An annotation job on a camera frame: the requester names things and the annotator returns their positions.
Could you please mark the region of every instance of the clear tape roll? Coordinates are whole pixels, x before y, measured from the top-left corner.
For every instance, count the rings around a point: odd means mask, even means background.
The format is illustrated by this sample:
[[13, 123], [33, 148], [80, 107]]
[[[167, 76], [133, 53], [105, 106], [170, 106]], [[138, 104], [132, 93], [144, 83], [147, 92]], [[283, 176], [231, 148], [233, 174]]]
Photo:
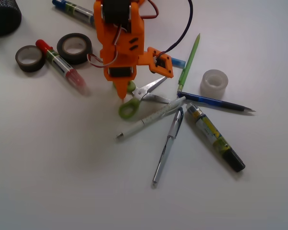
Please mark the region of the clear tape roll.
[[208, 70], [201, 83], [202, 93], [210, 96], [221, 96], [228, 85], [228, 77], [217, 69]]

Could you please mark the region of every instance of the pen tip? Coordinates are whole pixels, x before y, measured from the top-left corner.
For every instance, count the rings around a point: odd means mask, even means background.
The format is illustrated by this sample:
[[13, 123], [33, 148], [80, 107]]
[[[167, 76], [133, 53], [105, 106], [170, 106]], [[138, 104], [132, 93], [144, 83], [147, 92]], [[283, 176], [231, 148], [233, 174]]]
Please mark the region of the pen tip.
[[153, 188], [156, 188], [156, 187], [157, 187], [157, 181], [153, 181], [152, 187], [153, 187]]
[[120, 133], [120, 134], [118, 134], [118, 135], [115, 137], [115, 139], [118, 140], [118, 139], [122, 138], [123, 136], [124, 136], [124, 134], [123, 134], [123, 133]]

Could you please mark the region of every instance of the blue pencil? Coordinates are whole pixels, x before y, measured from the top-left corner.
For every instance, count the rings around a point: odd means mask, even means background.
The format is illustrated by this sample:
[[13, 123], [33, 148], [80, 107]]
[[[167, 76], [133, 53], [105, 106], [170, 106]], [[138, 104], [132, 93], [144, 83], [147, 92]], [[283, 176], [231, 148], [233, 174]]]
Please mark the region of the blue pencil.
[[244, 107], [242, 105], [215, 100], [209, 97], [202, 97], [202, 96], [198, 96], [198, 95], [187, 93], [187, 92], [178, 92], [177, 96], [178, 97], [185, 96], [187, 100], [191, 100], [195, 102], [202, 102], [202, 103], [206, 103], [206, 104], [213, 105], [213, 106], [220, 107], [220, 108], [226, 108], [226, 109], [231, 109], [231, 110], [236, 110], [236, 111], [255, 112], [255, 110], [250, 109], [248, 107]]

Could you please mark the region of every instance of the white table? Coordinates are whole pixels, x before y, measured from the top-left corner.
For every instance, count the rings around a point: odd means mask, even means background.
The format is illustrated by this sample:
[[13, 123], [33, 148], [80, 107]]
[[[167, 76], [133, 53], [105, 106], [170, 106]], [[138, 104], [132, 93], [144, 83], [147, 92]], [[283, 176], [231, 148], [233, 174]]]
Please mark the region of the white table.
[[[19, 48], [38, 39], [56, 47], [69, 33], [89, 36], [98, 54], [95, 30], [50, 0], [17, 2], [21, 26], [0, 38], [0, 230], [288, 230], [288, 0], [193, 1], [190, 30], [169, 53], [187, 60], [201, 33], [184, 91], [199, 94], [203, 74], [219, 69], [229, 78], [222, 99], [258, 112], [202, 107], [246, 164], [243, 173], [218, 161], [184, 120], [155, 190], [173, 116], [116, 143], [130, 121], [118, 116], [121, 100], [101, 69], [78, 67], [93, 92], [84, 98], [48, 64], [26, 74], [15, 62]], [[145, 21], [145, 48], [165, 50], [184, 30], [189, 5], [155, 2], [160, 15]], [[174, 99], [180, 71], [154, 93]], [[135, 83], [158, 78], [139, 67]], [[143, 102], [133, 120], [161, 106]]]

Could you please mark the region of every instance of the black mesh pen holder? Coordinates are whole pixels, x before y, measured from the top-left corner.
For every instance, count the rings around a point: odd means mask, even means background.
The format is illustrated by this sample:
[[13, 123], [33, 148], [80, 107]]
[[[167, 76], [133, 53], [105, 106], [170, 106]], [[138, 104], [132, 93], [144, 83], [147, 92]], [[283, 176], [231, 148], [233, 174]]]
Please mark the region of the black mesh pen holder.
[[15, 0], [0, 0], [0, 36], [16, 30], [21, 22], [21, 12]]

